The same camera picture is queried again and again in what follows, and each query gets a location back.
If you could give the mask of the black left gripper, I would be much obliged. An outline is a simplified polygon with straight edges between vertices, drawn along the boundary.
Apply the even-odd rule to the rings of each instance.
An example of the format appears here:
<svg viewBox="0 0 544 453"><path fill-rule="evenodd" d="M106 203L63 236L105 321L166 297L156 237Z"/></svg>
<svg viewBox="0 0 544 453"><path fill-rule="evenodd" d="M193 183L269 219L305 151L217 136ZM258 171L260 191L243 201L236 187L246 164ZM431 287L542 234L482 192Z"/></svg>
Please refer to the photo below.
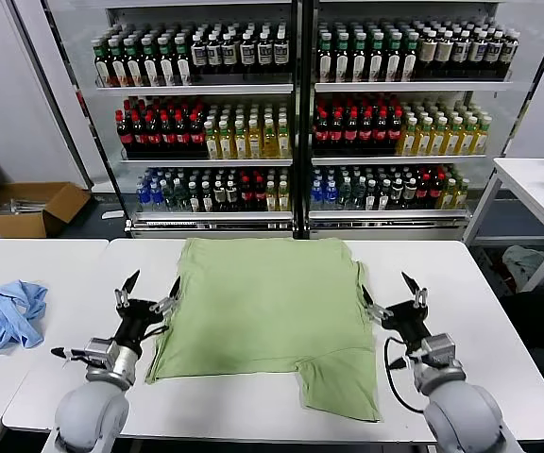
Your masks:
<svg viewBox="0 0 544 453"><path fill-rule="evenodd" d="M126 347L133 352L141 352L142 341L162 334L168 329L168 326L161 325L147 331L150 326L162 323L163 315L175 309L179 302L180 292L180 277L177 277L169 295L159 302L129 299L139 275L140 270L136 270L125 280L120 289L114 290L116 311L121 318L121 324L117 328L113 340L119 347Z"/></svg>

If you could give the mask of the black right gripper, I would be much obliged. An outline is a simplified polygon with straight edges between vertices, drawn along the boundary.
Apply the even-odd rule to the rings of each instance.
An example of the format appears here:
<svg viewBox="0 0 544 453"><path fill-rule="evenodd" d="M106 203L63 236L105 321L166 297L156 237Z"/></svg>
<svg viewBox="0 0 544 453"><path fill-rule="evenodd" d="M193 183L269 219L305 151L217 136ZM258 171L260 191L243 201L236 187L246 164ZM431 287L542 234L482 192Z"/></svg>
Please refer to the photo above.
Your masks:
<svg viewBox="0 0 544 453"><path fill-rule="evenodd" d="M408 352L416 351L421 346L421 341L431 336L425 326L428 316L427 297L428 289L421 288L418 283L406 273L401 273L414 301L405 301L388 309L380 306L374 300L365 285L362 285L362 293L365 308L369 318L386 330L396 331L405 343Z"/></svg>

